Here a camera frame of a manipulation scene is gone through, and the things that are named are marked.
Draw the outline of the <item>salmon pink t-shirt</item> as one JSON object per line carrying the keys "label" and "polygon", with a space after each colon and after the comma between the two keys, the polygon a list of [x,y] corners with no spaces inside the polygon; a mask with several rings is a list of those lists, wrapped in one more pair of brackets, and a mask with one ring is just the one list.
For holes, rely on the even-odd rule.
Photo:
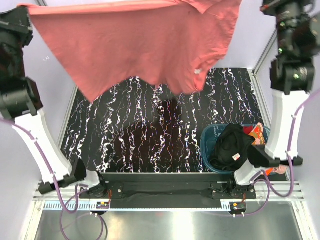
{"label": "salmon pink t-shirt", "polygon": [[36,30],[83,95],[94,101],[130,77],[172,93],[204,89],[227,54],[239,0],[130,0],[28,5]]}

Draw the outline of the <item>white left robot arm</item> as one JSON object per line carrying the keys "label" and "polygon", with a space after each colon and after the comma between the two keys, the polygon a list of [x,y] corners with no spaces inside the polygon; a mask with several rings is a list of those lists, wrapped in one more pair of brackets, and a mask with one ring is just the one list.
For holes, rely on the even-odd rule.
{"label": "white left robot arm", "polygon": [[0,14],[0,113],[20,135],[40,173],[39,192],[81,184],[97,198],[108,186],[82,160],[71,164],[54,142],[48,129],[37,84],[25,74],[23,48],[33,39],[30,15],[25,6]]}

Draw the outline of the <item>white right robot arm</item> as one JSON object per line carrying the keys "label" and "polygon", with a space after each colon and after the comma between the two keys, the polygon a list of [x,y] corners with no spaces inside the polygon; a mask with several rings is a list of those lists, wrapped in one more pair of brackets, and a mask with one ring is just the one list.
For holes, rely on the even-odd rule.
{"label": "white right robot arm", "polygon": [[320,53],[320,15],[309,15],[306,6],[313,0],[265,0],[260,11],[276,19],[278,54],[271,62],[269,78],[273,113],[268,141],[248,148],[247,161],[234,172],[227,185],[228,195],[239,198],[265,169],[300,166],[298,137],[305,104],[312,92],[316,68],[314,56]]}

